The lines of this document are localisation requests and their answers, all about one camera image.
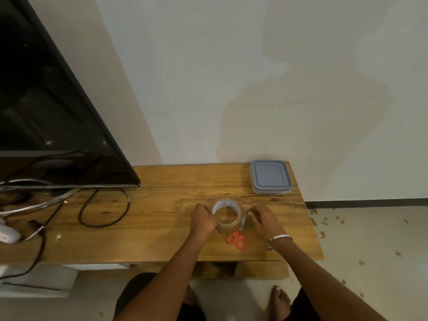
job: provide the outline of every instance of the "square container with blue lid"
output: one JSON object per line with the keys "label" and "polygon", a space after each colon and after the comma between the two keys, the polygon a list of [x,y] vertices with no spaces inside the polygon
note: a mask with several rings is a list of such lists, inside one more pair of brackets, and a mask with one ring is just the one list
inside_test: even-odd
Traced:
{"label": "square container with blue lid", "polygon": [[285,162],[254,160],[250,164],[253,190],[259,195],[285,195],[293,184]]}

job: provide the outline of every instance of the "person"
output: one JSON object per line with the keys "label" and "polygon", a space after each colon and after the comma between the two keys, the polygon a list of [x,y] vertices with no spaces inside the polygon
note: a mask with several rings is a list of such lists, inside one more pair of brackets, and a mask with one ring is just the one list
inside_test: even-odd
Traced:
{"label": "person", "polygon": [[[267,206],[248,210],[255,231],[264,240],[286,231]],[[190,233],[183,245],[158,274],[134,277],[117,300],[115,321],[205,320],[188,286],[198,254],[215,230],[219,216],[196,204],[191,213]],[[270,321],[283,320],[385,320],[379,313],[343,286],[308,257],[292,239],[281,237],[270,245],[287,261],[302,288],[291,305],[285,291],[274,286],[270,296]]]}

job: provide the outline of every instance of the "clear adhesive tape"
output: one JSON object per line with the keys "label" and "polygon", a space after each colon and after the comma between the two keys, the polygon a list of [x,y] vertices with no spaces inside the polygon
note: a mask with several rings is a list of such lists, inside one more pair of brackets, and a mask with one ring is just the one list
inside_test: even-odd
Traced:
{"label": "clear adhesive tape", "polygon": [[238,203],[232,199],[223,198],[214,203],[213,207],[211,208],[211,215],[214,215],[222,207],[230,207],[237,215],[236,220],[234,220],[232,223],[223,224],[220,222],[217,224],[217,230],[230,232],[234,228],[238,227],[239,223],[242,221],[243,215],[241,214],[241,208],[239,207]]}

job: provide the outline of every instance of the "television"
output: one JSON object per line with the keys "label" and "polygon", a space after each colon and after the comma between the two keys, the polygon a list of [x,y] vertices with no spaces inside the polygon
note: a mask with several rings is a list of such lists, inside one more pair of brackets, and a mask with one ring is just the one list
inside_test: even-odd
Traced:
{"label": "television", "polygon": [[0,0],[0,38],[0,191],[139,186],[27,0]]}

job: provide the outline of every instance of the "blue lid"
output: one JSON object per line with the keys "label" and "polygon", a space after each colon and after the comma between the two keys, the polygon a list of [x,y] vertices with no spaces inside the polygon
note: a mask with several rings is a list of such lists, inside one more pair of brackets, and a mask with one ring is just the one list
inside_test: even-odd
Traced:
{"label": "blue lid", "polygon": [[293,184],[283,161],[254,160],[250,164],[251,179],[258,190],[287,191]]}

